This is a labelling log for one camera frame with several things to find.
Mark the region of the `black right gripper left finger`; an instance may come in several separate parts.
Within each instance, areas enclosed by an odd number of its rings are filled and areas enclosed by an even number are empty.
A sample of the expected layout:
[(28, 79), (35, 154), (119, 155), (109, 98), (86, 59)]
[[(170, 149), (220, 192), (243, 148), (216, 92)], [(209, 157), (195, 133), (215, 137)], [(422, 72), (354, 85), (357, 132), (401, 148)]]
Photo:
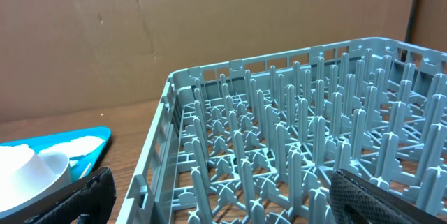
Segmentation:
[(27, 207), (23, 223), (107, 223), (116, 199), (112, 171), (102, 167)]

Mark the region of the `white napkin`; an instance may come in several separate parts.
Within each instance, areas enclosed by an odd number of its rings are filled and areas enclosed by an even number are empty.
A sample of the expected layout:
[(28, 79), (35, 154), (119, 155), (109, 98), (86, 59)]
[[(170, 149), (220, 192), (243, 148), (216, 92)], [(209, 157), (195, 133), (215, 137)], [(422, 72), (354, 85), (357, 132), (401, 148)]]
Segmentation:
[(88, 135), (42, 149), (39, 151), (39, 154), (59, 152), (65, 154), (69, 158), (76, 158), (90, 154), (104, 142), (105, 140), (100, 137)]

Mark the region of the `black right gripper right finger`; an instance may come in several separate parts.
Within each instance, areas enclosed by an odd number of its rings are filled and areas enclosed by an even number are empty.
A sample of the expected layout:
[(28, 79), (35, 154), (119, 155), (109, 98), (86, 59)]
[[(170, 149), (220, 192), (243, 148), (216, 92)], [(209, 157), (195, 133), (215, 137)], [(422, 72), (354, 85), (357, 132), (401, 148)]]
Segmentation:
[(446, 224), (344, 169), (333, 173), (329, 192), (336, 224)]

